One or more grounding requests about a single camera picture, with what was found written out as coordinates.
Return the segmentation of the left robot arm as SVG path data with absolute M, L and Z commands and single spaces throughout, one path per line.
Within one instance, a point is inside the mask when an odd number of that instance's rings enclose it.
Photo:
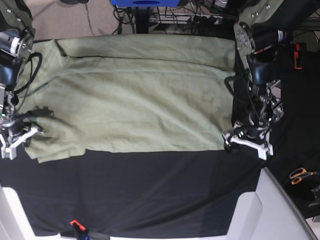
M 320 7 L 317 0 L 248 0 L 233 26 L 235 63 L 239 74 L 227 77 L 244 84 L 249 114 L 223 133 L 224 147 L 246 146 L 262 160 L 274 154 L 270 143 L 273 125 L 284 115 L 283 103 L 274 90 L 285 72 L 281 48 L 291 47 L 294 31 L 308 31 L 311 15 Z

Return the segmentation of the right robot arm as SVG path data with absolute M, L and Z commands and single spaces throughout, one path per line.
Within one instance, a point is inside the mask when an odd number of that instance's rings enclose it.
M 32 52 L 36 30 L 32 14 L 22 0 L 0 2 L 0 154 L 13 160 L 17 148 L 28 145 L 31 137 L 42 134 L 43 129 L 26 122 L 33 112 L 20 113 L 24 104 L 19 93 L 27 93 L 42 64 L 42 54 Z M 30 69 L 27 83 L 17 89 L 17 83 L 27 63 L 38 58 L 36 68 Z

